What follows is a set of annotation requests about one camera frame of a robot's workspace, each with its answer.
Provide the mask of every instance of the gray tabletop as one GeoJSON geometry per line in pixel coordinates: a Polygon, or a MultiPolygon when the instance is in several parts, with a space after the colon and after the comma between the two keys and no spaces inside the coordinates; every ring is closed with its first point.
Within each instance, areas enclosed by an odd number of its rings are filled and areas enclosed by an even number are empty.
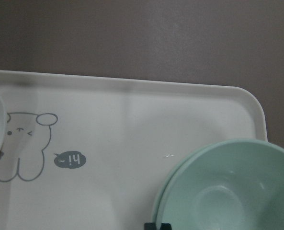
{"type": "Polygon", "coordinates": [[[0,1],[0,69],[239,86],[284,148],[284,1],[0,1]]]}

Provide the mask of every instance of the gray speech bubble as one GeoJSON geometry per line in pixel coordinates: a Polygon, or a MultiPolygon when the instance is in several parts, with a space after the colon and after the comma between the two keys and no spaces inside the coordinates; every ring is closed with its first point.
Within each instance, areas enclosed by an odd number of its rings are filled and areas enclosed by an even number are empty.
{"type": "Polygon", "coordinates": [[[56,154],[55,165],[60,168],[76,169],[86,162],[86,157],[78,151],[68,151],[56,154]]]}

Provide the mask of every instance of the white tray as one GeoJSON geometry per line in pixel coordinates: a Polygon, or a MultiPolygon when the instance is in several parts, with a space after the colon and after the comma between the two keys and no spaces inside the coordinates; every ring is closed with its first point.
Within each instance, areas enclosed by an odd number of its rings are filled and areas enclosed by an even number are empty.
{"type": "Polygon", "coordinates": [[[12,132],[0,159],[0,230],[142,230],[187,154],[267,140],[262,107],[236,87],[0,71],[0,95],[12,132]]]}

